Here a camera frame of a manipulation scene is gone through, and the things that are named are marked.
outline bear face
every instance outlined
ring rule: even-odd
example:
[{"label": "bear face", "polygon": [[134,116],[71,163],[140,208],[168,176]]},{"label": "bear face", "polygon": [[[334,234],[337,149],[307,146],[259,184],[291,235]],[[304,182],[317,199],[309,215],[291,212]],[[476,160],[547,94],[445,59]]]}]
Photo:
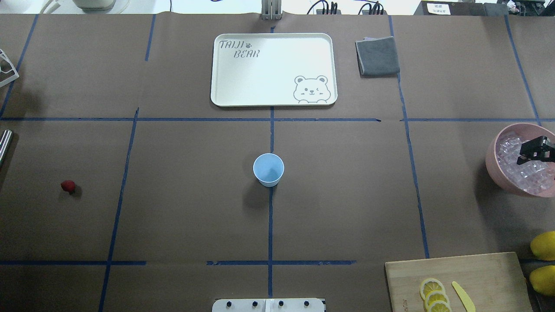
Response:
[{"label": "bear face", "polygon": [[327,103],[331,97],[331,92],[327,88],[327,78],[325,76],[318,76],[316,78],[305,78],[297,76],[295,78],[297,87],[293,92],[293,97],[299,103]]}]

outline blue cup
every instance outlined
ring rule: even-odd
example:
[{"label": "blue cup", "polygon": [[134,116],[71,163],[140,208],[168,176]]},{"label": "blue cup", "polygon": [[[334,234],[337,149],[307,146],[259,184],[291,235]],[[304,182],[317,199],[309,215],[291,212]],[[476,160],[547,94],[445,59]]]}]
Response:
[{"label": "blue cup", "polygon": [[262,185],[268,188],[275,186],[279,182],[284,170],[283,160],[272,153],[258,156],[253,165],[255,177]]}]

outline red berry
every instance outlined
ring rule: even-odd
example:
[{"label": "red berry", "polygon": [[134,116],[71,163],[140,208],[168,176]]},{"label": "red berry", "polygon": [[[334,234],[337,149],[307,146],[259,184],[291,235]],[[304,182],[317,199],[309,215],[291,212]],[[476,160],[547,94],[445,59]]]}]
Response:
[{"label": "red berry", "polygon": [[66,192],[68,192],[69,194],[73,194],[73,192],[75,191],[75,182],[71,181],[71,180],[65,180],[64,182],[61,183],[62,189]]}]

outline folded towel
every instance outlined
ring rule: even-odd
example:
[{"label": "folded towel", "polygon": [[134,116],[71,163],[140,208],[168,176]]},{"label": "folded towel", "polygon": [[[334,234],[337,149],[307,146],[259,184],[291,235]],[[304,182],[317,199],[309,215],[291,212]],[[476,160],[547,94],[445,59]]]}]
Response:
[{"label": "folded towel", "polygon": [[359,70],[363,76],[386,76],[401,71],[393,36],[356,41]]}]

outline yellow lemon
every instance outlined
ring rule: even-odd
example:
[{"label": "yellow lemon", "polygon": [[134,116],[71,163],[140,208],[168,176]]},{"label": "yellow lemon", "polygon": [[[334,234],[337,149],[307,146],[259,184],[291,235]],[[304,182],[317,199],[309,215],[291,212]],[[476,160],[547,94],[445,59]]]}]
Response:
[{"label": "yellow lemon", "polygon": [[449,297],[443,292],[443,290],[434,290],[428,293],[426,299],[424,300],[424,307],[429,309],[431,305],[436,301],[443,301],[447,304],[449,303]]},{"label": "yellow lemon", "polygon": [[555,265],[542,266],[532,271],[530,284],[544,296],[555,296]]},{"label": "yellow lemon", "polygon": [[536,236],[530,243],[530,249],[536,257],[542,260],[555,260],[555,231]]},{"label": "yellow lemon", "polygon": [[445,301],[434,301],[427,310],[428,312],[452,312],[451,306]]},{"label": "yellow lemon", "polygon": [[445,287],[437,279],[425,279],[422,284],[420,284],[420,297],[422,298],[422,300],[426,300],[426,296],[428,296],[428,294],[434,290],[445,292]]}]

